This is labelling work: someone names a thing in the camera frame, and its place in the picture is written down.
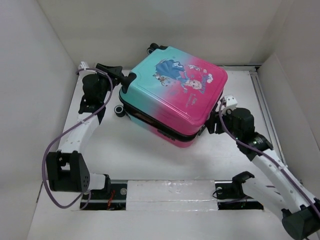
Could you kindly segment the pink teal suitcase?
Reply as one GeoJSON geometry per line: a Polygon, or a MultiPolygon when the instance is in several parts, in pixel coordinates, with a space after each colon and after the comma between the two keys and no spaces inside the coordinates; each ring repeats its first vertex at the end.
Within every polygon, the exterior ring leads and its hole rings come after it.
{"type": "Polygon", "coordinates": [[[146,51],[147,57],[129,73],[136,79],[129,87],[121,86],[121,104],[114,112],[187,148],[207,129],[205,122],[223,94],[228,74],[172,46],[152,43],[146,51]]]}

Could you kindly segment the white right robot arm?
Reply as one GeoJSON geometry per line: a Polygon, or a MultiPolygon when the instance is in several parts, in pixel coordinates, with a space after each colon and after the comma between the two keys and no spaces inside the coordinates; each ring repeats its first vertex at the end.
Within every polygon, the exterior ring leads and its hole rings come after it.
{"type": "Polygon", "coordinates": [[[233,96],[221,99],[208,120],[209,132],[228,134],[239,151],[271,182],[265,185],[249,171],[232,180],[217,182],[212,196],[222,204],[252,198],[277,216],[294,240],[307,240],[320,233],[320,200],[294,177],[265,136],[256,132],[255,118],[247,108],[237,106],[233,96]]]}

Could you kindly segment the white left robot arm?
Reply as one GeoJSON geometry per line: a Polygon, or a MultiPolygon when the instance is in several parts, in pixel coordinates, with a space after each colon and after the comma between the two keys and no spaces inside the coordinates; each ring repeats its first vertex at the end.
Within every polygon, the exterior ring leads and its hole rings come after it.
{"type": "Polygon", "coordinates": [[[77,122],[67,130],[67,138],[58,150],[46,155],[48,184],[54,192],[94,191],[104,199],[112,191],[110,177],[107,174],[91,173],[83,152],[94,131],[102,123],[113,89],[125,75],[122,66],[98,63],[95,67],[89,67],[84,61],[79,65],[77,75],[83,91],[77,122]]]}

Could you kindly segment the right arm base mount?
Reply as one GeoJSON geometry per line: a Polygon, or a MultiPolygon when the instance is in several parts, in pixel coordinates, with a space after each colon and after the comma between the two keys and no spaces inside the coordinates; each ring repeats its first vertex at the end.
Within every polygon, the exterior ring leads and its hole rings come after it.
{"type": "Polygon", "coordinates": [[[215,181],[215,190],[212,197],[217,200],[217,209],[222,210],[264,210],[264,206],[257,200],[246,195],[242,184],[255,176],[244,171],[232,178],[232,180],[215,181]]]}

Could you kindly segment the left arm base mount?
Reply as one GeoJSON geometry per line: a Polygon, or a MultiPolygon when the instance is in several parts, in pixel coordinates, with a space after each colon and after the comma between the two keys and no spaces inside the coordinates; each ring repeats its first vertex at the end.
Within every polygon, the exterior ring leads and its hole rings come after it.
{"type": "Polygon", "coordinates": [[[110,193],[102,190],[91,190],[84,194],[80,201],[80,209],[85,211],[125,211],[127,202],[128,182],[112,181],[110,193]]]}

